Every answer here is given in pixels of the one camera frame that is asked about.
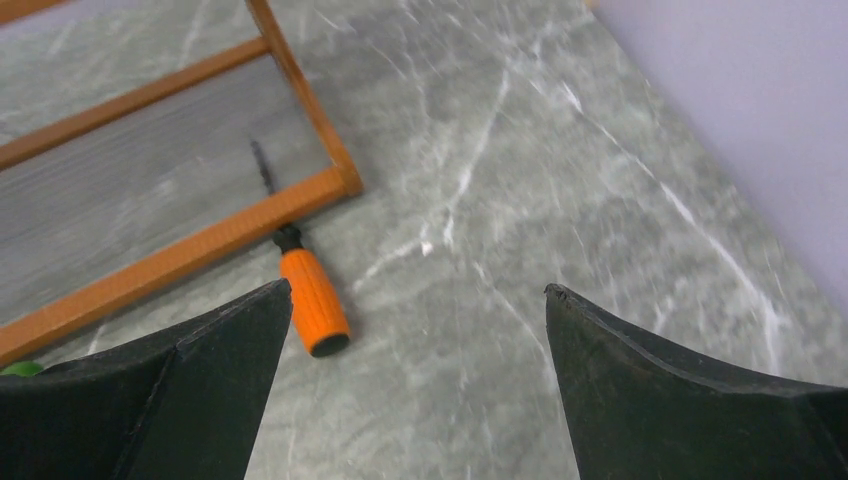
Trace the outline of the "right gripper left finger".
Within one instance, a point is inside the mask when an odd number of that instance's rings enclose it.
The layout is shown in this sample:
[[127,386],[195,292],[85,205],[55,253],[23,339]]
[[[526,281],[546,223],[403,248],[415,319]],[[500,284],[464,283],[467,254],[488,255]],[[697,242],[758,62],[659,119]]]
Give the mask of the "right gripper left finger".
[[5,479],[241,479],[292,311],[276,280],[114,348],[1,379]]

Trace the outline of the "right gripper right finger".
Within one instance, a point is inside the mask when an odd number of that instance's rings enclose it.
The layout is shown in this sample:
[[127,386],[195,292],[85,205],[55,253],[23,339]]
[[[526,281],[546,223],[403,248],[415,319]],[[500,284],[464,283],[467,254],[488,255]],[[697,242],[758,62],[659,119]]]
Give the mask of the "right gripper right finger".
[[545,289],[583,479],[843,479],[847,391],[742,368]]

